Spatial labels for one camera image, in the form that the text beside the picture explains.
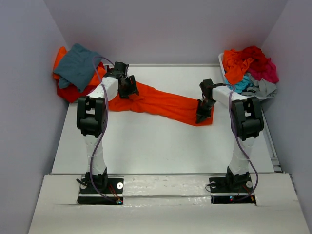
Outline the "orange t shirt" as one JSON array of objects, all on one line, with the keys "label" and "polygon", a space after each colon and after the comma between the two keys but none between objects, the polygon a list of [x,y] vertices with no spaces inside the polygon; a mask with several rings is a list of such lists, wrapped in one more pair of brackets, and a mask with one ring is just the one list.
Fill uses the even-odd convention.
[{"label": "orange t shirt", "polygon": [[[55,62],[54,62],[53,70],[55,68],[57,68],[59,62],[66,55],[66,53],[67,53],[67,50],[66,50],[66,48],[64,46],[59,48],[59,51],[57,53],[57,56],[56,56],[56,59],[55,59]],[[97,67],[97,71],[98,71],[98,73],[100,75],[100,79],[98,79],[98,76],[96,75],[96,72],[94,72],[91,80],[88,83],[88,86],[97,86],[97,85],[100,84],[100,81],[102,81],[102,78],[104,77],[104,75],[106,73],[106,70],[105,70],[104,65],[103,65],[102,62],[99,63],[99,65]]]},{"label": "orange t shirt", "polygon": [[132,111],[167,117],[192,126],[205,126],[213,123],[208,117],[196,123],[198,101],[172,93],[157,90],[149,85],[137,82],[139,94],[132,94],[128,99],[116,96],[109,101],[109,110],[114,112]]}]

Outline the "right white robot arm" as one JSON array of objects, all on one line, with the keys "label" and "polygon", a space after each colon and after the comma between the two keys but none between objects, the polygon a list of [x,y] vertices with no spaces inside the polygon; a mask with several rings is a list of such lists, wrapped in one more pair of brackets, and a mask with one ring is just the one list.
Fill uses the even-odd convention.
[{"label": "right white robot arm", "polygon": [[214,84],[211,79],[199,85],[202,99],[198,100],[196,123],[212,117],[216,102],[229,109],[230,127],[235,142],[231,162],[224,177],[210,178],[208,186],[212,193],[235,193],[243,187],[253,188],[249,167],[254,168],[250,153],[255,139],[264,129],[260,100],[256,97],[242,96],[229,87],[229,84]]}]

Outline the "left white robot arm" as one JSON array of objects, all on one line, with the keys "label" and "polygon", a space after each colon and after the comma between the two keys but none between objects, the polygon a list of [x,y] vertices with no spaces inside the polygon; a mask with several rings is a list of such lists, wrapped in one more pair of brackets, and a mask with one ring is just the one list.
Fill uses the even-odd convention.
[{"label": "left white robot arm", "polygon": [[139,94],[135,77],[128,75],[129,65],[116,62],[90,94],[78,98],[77,128],[86,144],[88,167],[80,183],[81,194],[103,193],[108,187],[107,166],[102,139],[107,128],[108,102]]}]

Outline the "white laundry basket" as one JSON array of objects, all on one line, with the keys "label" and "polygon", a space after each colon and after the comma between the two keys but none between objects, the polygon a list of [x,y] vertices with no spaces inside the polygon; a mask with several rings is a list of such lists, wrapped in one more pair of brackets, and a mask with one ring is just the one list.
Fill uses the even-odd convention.
[{"label": "white laundry basket", "polygon": [[[226,77],[225,77],[225,70],[224,70],[224,67],[223,67],[223,55],[224,53],[220,53],[218,55],[218,60],[219,60],[219,64],[220,64],[220,68],[221,68],[221,73],[222,73],[222,78],[223,78],[223,81],[225,82],[226,81]],[[266,99],[272,99],[273,96],[268,96],[268,97],[261,97],[261,96],[257,96],[257,95],[247,95],[248,97],[257,97],[259,100],[266,100]]]}]

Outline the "orange folded t shirt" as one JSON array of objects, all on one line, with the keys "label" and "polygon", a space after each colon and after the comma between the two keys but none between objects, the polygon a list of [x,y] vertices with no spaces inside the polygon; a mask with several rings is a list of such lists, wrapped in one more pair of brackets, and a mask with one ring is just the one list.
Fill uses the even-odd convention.
[{"label": "orange folded t shirt", "polygon": [[[55,68],[57,68],[59,62],[66,55],[66,53],[67,53],[67,50],[66,50],[66,48],[64,46],[59,48],[59,51],[57,53],[57,56],[56,56],[56,59],[55,59],[55,62],[54,62],[53,70]],[[104,75],[106,73],[106,70],[105,70],[104,65],[103,65],[102,62],[99,63],[99,65],[97,67],[97,71],[98,71],[98,73],[100,75],[100,79],[98,79],[98,76],[96,75],[96,72],[94,72],[91,80],[88,83],[88,86],[97,86],[97,85],[100,84],[100,81],[102,81],[102,78],[104,77]]]}]

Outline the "cyan crumpled t shirt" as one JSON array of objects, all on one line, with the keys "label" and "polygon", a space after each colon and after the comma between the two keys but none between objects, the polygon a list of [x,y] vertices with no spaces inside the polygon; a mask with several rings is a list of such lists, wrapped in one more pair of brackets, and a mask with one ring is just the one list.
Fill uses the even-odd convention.
[{"label": "cyan crumpled t shirt", "polygon": [[225,79],[225,83],[228,84],[228,87],[231,90],[234,90],[235,92],[239,94],[252,85],[248,75],[244,75],[243,79],[236,84],[230,84],[230,82],[227,79]]}]

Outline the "teal folded t shirt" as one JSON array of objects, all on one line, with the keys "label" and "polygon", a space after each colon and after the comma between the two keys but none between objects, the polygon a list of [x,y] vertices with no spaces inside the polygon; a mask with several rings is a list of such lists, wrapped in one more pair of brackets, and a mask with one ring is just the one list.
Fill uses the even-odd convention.
[{"label": "teal folded t shirt", "polygon": [[60,89],[74,85],[82,92],[94,75],[94,68],[101,62],[100,54],[75,43],[60,60],[53,73],[60,76],[58,87]]}]

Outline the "grey crumpled t shirt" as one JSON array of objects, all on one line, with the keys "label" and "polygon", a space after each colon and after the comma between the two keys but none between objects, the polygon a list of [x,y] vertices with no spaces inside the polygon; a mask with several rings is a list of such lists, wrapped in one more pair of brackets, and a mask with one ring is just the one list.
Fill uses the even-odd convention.
[{"label": "grey crumpled t shirt", "polygon": [[274,98],[277,94],[277,87],[274,83],[266,81],[265,79],[256,80],[250,73],[246,73],[249,78],[249,86],[242,92],[245,96],[252,96],[258,98]]}]

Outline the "red folded t shirt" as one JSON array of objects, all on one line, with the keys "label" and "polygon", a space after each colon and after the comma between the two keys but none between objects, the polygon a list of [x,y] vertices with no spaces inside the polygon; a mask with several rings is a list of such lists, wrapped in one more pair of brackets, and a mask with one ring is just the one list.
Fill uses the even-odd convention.
[{"label": "red folded t shirt", "polygon": [[82,92],[77,87],[70,85],[66,88],[60,89],[57,86],[57,95],[65,99],[69,103],[74,103],[79,97],[86,96],[95,89],[95,86],[87,86]]}]

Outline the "magenta crumpled t shirt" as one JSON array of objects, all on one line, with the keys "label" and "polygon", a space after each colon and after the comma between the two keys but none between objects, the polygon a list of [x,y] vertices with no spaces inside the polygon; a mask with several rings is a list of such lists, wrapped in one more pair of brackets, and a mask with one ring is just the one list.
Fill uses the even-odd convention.
[{"label": "magenta crumpled t shirt", "polygon": [[276,66],[271,62],[271,60],[269,60],[268,63],[265,65],[264,71],[257,72],[256,70],[249,68],[247,72],[249,72],[251,76],[255,80],[258,80],[258,81],[264,79],[271,83],[279,82],[279,78],[277,76],[277,71],[276,71]]}]

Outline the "red crumpled t shirt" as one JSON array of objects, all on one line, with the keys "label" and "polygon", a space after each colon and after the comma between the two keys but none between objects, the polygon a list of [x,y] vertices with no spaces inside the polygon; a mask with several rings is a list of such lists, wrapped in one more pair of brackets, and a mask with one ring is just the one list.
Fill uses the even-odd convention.
[{"label": "red crumpled t shirt", "polygon": [[243,60],[252,59],[249,68],[256,72],[263,72],[266,70],[266,65],[269,61],[265,54],[257,46],[249,46],[242,50],[241,58]]}]

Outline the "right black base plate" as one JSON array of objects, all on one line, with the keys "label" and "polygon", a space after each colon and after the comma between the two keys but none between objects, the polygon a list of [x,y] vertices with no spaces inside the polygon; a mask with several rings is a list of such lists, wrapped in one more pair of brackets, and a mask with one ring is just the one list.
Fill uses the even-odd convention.
[{"label": "right black base plate", "polygon": [[252,192],[253,183],[249,178],[233,188],[225,183],[224,177],[211,177],[205,190],[210,193],[211,203],[216,204],[256,204],[255,195]]}]

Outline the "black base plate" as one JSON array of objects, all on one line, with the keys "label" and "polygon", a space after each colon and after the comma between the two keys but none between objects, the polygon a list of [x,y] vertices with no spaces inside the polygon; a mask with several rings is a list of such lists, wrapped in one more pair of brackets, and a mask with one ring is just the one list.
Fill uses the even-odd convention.
[{"label": "black base plate", "polygon": [[97,190],[93,187],[90,179],[82,176],[77,179],[79,183],[79,192],[77,203],[80,205],[123,205],[124,178],[108,177],[108,183],[105,188],[99,187]]},{"label": "black base plate", "polygon": [[225,183],[224,177],[211,177],[205,190],[210,193],[211,203],[216,204],[256,204],[255,195],[252,192],[253,183],[249,178],[233,188]]}]

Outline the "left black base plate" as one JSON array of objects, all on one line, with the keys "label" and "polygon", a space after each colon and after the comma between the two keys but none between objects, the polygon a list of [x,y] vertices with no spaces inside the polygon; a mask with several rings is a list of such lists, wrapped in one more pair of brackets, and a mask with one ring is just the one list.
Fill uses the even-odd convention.
[{"label": "left black base plate", "polygon": [[99,187],[97,190],[93,187],[90,179],[82,176],[77,179],[79,183],[79,192],[77,203],[80,205],[123,205],[124,178],[108,177],[108,183],[105,188]]}]

